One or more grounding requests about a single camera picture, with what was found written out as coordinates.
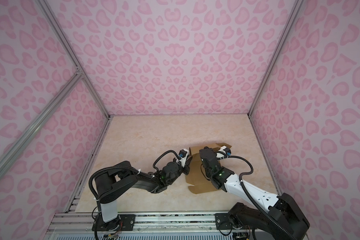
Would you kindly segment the brown cardboard paper box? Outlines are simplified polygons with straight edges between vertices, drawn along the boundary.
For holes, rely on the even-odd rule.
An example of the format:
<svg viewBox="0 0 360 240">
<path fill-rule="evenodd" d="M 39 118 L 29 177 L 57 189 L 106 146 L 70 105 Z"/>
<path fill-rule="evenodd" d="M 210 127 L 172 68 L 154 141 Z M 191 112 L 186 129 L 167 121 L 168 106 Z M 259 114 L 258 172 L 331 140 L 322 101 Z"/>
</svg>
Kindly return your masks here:
<svg viewBox="0 0 360 240">
<path fill-rule="evenodd" d="M 203 167 L 202 159 L 200 157 L 200 150 L 205 147 L 213 149 L 214 152 L 223 150 L 225 148 L 231 149 L 231 145 L 226 143 L 212 143 L 203 144 L 200 146 L 190 147 L 190 154 L 192 157 L 190 163 L 190 172 L 186 175 L 186 182 L 190 185 L 189 190 L 193 194 L 203 194 L 208 192 L 215 192 L 218 189 L 208 180 L 205 169 Z"/>
</svg>

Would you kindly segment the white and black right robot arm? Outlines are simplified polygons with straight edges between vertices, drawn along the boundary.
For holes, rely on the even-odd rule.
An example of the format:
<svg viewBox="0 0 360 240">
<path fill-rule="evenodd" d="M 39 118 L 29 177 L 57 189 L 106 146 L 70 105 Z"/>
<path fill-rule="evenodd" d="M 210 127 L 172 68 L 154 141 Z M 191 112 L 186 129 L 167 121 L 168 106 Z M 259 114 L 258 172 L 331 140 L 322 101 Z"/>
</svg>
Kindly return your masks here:
<svg viewBox="0 0 360 240">
<path fill-rule="evenodd" d="M 243 176 L 254 172 L 251 164 L 248 164 L 250 171 L 239 175 L 222 166 L 221 160 L 234 158 L 227 147 L 219 151 L 204 147 L 199 154 L 206 177 L 217 190 L 233 194 L 253 205 L 250 208 L 236 203 L 230 209 L 228 216 L 233 228 L 248 226 L 253 230 L 260 229 L 271 234 L 275 240 L 304 239 L 310 223 L 292 196 L 287 193 L 272 194 L 244 181 Z"/>
</svg>

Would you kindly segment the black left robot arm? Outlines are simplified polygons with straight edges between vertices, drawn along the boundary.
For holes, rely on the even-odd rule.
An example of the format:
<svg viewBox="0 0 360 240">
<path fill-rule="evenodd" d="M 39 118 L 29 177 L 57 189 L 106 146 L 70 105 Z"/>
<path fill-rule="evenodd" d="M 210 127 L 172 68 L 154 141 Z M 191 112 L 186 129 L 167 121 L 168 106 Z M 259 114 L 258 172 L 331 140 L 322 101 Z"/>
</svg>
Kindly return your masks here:
<svg viewBox="0 0 360 240">
<path fill-rule="evenodd" d="M 94 219 L 92 231 L 118 231 L 123 220 L 117 211 L 117 199 L 129 189 L 145 190 L 159 194 L 172 185 L 182 174 L 190 173 L 192 157 L 180 155 L 180 159 L 167 163 L 155 173 L 144 173 L 132 167 L 129 161 L 123 161 L 111 167 L 103 168 L 92 174 L 88 180 L 89 189 L 97 202 L 98 214 Z"/>
</svg>

